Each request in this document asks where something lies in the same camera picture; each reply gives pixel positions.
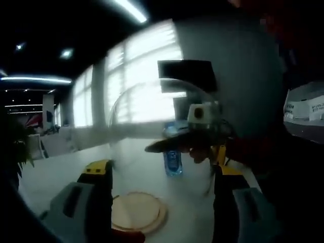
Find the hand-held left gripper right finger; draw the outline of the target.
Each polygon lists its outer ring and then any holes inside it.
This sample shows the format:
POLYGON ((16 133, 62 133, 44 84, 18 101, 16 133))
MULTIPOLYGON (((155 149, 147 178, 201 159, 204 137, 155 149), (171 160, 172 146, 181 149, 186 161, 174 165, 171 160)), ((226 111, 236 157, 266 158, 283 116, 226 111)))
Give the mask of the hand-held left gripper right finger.
POLYGON ((212 242, 276 242, 281 222, 275 207, 242 175, 214 173, 214 231, 212 242))

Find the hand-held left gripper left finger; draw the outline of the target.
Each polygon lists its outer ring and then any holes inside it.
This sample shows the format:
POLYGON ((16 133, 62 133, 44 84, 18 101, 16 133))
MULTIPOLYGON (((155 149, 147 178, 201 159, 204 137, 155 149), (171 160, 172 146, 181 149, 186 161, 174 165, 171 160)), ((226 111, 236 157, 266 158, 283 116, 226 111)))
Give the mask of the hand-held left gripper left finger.
POLYGON ((63 242, 110 242, 112 186, 112 160, 91 162, 51 200, 43 223, 63 242))

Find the person's right hand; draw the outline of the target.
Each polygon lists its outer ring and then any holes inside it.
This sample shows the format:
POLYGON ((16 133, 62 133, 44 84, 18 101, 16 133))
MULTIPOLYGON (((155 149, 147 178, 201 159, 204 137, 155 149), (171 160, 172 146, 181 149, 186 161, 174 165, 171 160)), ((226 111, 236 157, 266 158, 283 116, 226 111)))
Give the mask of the person's right hand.
POLYGON ((211 148, 191 148, 189 151, 189 155, 193 158, 195 164, 200 164, 204 160, 209 159, 211 157, 211 148))

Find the person's left hand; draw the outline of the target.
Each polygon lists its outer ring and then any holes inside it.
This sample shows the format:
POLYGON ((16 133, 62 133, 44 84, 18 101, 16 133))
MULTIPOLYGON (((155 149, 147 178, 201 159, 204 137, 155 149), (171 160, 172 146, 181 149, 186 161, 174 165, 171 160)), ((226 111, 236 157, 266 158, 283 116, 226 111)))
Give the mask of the person's left hand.
POLYGON ((113 242, 117 243, 144 243, 145 235, 140 231, 121 231, 112 229, 113 242))

